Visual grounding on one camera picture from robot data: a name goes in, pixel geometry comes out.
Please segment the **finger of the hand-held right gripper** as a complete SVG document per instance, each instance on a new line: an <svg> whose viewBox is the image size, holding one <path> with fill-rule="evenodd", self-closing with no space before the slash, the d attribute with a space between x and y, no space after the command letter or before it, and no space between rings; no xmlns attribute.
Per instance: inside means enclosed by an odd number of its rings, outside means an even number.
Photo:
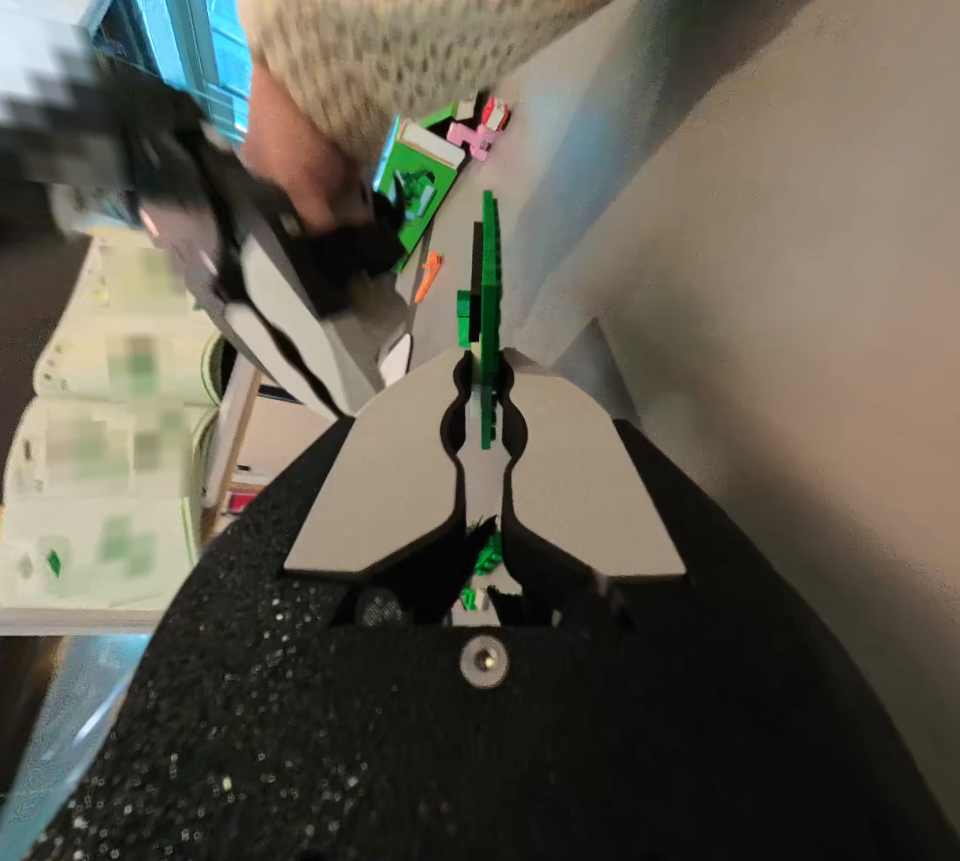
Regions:
<svg viewBox="0 0 960 861"><path fill-rule="evenodd" d="M242 247L247 300L265 321L284 332L312 372L350 416L378 391L372 340L352 314L320 317L296 272L253 236Z"/></svg>
<svg viewBox="0 0 960 861"><path fill-rule="evenodd" d="M294 341L265 320L256 308L233 301L225 305L223 315L234 340L258 363L261 371L290 396L335 421L350 416L307 365Z"/></svg>

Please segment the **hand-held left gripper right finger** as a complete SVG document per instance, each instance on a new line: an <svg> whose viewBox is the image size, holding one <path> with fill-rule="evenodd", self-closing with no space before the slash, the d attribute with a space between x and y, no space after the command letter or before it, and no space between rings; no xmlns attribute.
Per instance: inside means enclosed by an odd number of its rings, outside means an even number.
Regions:
<svg viewBox="0 0 960 861"><path fill-rule="evenodd" d="M612 415L514 348L502 352L505 513L605 580L682 578L687 568Z"/></svg>

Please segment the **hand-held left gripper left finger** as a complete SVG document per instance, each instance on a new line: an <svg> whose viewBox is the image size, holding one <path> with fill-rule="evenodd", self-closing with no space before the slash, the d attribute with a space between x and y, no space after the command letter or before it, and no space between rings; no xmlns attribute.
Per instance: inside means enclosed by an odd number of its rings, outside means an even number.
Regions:
<svg viewBox="0 0 960 861"><path fill-rule="evenodd" d="M285 571L358 580L466 530L465 440L473 356L445 351L356 415Z"/></svg>

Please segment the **green lego baseplate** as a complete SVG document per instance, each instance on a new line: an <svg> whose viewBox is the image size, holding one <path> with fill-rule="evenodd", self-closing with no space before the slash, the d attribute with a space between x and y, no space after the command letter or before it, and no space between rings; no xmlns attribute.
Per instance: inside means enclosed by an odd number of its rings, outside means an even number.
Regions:
<svg viewBox="0 0 960 861"><path fill-rule="evenodd" d="M501 262L498 201L485 190L481 217L472 227L469 286L456 299L458 344L471 356L471 405L482 450L497 439Z"/></svg>

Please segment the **pile of green lego pieces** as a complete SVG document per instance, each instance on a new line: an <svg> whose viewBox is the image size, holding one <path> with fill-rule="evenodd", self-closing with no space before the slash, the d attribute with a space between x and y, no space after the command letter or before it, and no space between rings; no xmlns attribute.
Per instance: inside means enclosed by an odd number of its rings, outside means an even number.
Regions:
<svg viewBox="0 0 960 861"><path fill-rule="evenodd" d="M461 591L460 604L465 611L474 612L482 610L482 606L478 607L477 605L479 595L477 593L478 588L474 582L479 578L492 574L501 563L502 536L501 531L495 531L486 540L486 543L477 555L471 580Z"/></svg>

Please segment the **pink lego piece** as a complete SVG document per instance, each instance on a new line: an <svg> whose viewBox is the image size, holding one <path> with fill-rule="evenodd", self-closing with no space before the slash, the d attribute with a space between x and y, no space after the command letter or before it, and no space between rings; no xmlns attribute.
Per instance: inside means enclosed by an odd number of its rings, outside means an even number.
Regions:
<svg viewBox="0 0 960 861"><path fill-rule="evenodd" d="M446 141L458 148L466 146L472 159L484 162L501 132L486 123L469 127L463 122L452 121L446 133Z"/></svg>

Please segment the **person's right hand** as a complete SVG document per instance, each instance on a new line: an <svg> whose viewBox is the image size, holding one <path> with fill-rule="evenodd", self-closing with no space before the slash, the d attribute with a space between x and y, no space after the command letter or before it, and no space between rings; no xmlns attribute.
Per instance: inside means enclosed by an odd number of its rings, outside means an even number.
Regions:
<svg viewBox="0 0 960 861"><path fill-rule="evenodd" d="M366 225L373 209L359 196L354 161L300 111L261 59L251 66L241 147L246 170L280 188L310 234Z"/></svg>

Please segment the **pale green instruction booklet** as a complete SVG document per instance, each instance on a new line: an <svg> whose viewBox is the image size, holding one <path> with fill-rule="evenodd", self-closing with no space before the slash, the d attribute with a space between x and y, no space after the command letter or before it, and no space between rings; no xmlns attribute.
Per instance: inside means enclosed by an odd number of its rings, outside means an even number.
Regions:
<svg viewBox="0 0 960 861"><path fill-rule="evenodd" d="M6 457L2 608L163 613L200 554L224 343L146 233L90 234Z"/></svg>

